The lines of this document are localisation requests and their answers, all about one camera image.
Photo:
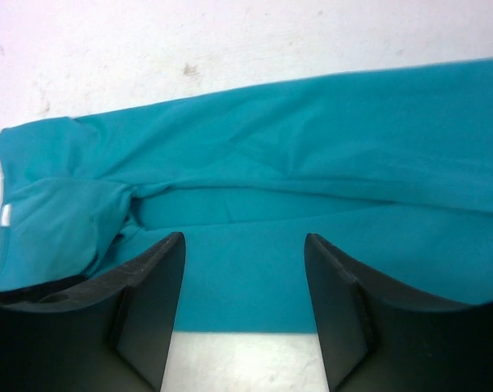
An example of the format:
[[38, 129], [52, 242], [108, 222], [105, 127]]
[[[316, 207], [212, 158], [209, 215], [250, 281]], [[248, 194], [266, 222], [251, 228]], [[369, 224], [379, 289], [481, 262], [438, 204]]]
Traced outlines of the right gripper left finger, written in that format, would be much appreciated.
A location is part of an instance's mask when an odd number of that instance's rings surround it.
[[158, 391], [184, 276], [173, 233], [104, 274], [0, 292], [0, 391]]

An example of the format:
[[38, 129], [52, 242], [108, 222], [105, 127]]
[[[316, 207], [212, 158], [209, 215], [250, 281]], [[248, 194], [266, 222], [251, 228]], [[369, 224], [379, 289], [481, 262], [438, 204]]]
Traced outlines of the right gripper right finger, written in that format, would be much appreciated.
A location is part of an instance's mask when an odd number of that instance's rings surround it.
[[493, 301], [421, 291], [309, 234], [304, 264], [331, 391], [493, 391]]

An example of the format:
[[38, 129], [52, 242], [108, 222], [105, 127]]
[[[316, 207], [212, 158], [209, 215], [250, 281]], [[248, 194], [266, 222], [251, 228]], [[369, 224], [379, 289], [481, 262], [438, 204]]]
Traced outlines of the teal t-shirt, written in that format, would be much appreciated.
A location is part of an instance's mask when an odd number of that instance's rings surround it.
[[176, 327], [315, 329], [304, 240], [493, 300], [493, 59], [306, 78], [0, 132], [0, 291], [181, 232]]

